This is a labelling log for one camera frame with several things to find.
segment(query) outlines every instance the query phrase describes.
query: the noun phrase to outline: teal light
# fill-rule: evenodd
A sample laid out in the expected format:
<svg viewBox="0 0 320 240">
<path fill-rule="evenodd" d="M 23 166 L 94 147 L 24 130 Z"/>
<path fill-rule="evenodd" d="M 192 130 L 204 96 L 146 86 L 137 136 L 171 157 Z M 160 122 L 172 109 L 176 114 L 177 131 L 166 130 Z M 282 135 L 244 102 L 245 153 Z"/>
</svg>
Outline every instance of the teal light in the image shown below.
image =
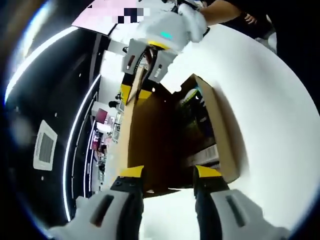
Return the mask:
<svg viewBox="0 0 320 240">
<path fill-rule="evenodd" d="M 167 33 L 167 32 L 161 32 L 161 36 L 162 37 L 165 37 L 165 38 L 167 38 L 167 39 L 172 39 L 172 36 L 171 36 L 171 34 L 170 33 Z"/>
</svg>

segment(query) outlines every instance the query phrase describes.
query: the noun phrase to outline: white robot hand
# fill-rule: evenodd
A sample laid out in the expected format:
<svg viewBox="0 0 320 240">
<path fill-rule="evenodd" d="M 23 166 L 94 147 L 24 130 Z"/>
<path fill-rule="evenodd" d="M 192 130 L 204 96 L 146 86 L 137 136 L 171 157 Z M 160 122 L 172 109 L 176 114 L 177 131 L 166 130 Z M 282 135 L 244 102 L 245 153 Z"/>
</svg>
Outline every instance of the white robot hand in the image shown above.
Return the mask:
<svg viewBox="0 0 320 240">
<path fill-rule="evenodd" d="M 193 43 L 199 43 L 204 38 L 204 33 L 207 30 L 205 17 L 187 4 L 181 4 L 178 8 L 178 13 L 183 17 L 189 40 Z"/>
</svg>

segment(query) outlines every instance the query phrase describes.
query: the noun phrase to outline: pixelated logo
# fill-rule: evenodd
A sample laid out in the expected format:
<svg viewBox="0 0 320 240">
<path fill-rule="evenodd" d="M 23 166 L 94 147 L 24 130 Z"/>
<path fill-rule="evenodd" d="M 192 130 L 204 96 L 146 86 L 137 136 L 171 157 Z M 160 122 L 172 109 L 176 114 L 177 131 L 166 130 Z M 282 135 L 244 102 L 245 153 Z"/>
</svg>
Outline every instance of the pixelated logo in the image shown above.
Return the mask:
<svg viewBox="0 0 320 240">
<path fill-rule="evenodd" d="M 137 0 L 95 0 L 87 8 L 103 12 L 115 24 L 139 23 L 145 12 L 145 9 L 137 7 Z"/>
</svg>

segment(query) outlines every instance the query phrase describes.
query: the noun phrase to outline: open cardboard box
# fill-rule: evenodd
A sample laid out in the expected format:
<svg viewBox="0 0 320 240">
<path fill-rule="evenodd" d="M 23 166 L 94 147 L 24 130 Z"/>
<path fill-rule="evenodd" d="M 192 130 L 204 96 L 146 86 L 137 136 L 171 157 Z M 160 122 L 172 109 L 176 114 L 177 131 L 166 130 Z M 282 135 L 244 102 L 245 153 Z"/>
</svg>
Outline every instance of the open cardboard box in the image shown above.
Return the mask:
<svg viewBox="0 0 320 240">
<path fill-rule="evenodd" d="M 137 70 L 130 94 L 136 92 L 143 72 L 143 68 Z M 174 116 L 177 101 L 195 85 L 201 89 L 215 138 L 214 142 L 200 142 L 196 150 L 201 151 L 216 143 L 225 181 L 230 183 L 239 177 L 215 91 L 204 80 L 192 75 L 183 83 L 180 92 L 170 94 L 159 84 L 148 98 L 132 100 L 124 107 L 118 140 L 118 172 L 144 165 L 144 192 L 153 190 L 155 195 L 166 194 L 170 192 L 168 188 L 192 185 L 192 170 L 184 161 L 197 152 L 181 144 L 179 123 Z"/>
</svg>

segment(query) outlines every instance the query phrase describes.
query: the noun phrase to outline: person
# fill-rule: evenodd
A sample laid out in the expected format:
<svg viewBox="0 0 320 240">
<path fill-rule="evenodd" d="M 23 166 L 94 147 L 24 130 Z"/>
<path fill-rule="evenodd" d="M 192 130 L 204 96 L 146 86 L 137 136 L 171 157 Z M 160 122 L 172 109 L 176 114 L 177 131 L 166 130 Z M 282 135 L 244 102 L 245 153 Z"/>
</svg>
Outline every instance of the person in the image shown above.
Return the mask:
<svg viewBox="0 0 320 240">
<path fill-rule="evenodd" d="M 208 7 L 214 1 L 215 0 L 201 0 L 201 3 L 204 7 Z M 221 24 L 253 39 L 264 39 L 272 30 L 272 25 L 268 22 L 267 17 L 260 15 L 259 12 L 256 11 L 251 12 L 251 14 L 242 11 L 238 17 L 227 22 L 222 22 Z"/>
<path fill-rule="evenodd" d="M 299 0 L 216 0 L 199 11 L 208 26 L 233 20 L 242 12 L 268 16 L 276 32 L 277 55 L 298 76 L 319 110 L 320 48 L 315 33 L 320 21 L 311 5 Z"/>
<path fill-rule="evenodd" d="M 101 145 L 101 152 L 103 153 L 103 154 L 106 154 L 107 153 L 107 145 Z"/>
<path fill-rule="evenodd" d="M 106 165 L 102 163 L 101 165 L 98 166 L 99 170 L 104 174 L 106 171 Z"/>
<path fill-rule="evenodd" d="M 121 92 L 118 92 L 117 95 L 115 95 L 116 100 L 121 100 Z"/>
<path fill-rule="evenodd" d="M 118 101 L 110 101 L 109 108 L 116 108 L 120 103 Z"/>
</svg>

